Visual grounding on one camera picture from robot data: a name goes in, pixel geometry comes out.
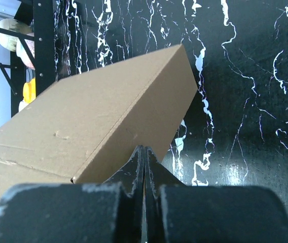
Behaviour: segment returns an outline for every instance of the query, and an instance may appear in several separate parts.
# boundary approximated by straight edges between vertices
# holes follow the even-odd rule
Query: black marble wall
[[[55,31],[57,79],[182,43],[199,90],[163,164],[288,211],[288,0],[63,0]]]

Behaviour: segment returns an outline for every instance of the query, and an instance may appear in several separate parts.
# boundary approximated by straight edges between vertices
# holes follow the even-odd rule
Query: white object
[[[29,34],[32,33],[32,29],[16,19],[3,19],[0,21],[0,28],[11,30],[14,32]],[[19,38],[0,33],[0,45],[8,49],[11,52],[16,51],[17,41]]]
[[[20,101],[19,103],[19,112],[22,111],[24,108],[26,108],[28,105],[27,102],[25,102],[24,100]]]
[[[34,42],[33,41],[29,41],[29,40],[25,40],[27,43],[27,46],[30,49],[30,52],[32,53],[33,57],[34,57]],[[26,65],[27,67],[31,68],[34,70],[34,66],[31,62],[31,60],[29,59],[26,50],[23,48],[20,40],[18,39],[17,41],[17,56],[21,58],[22,62],[24,63],[24,65]]]

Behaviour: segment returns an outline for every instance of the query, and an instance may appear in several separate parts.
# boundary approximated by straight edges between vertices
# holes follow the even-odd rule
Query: brown cardboard box
[[[0,196],[24,182],[101,183],[136,145],[162,160],[196,91],[181,45],[61,80],[0,128]]]

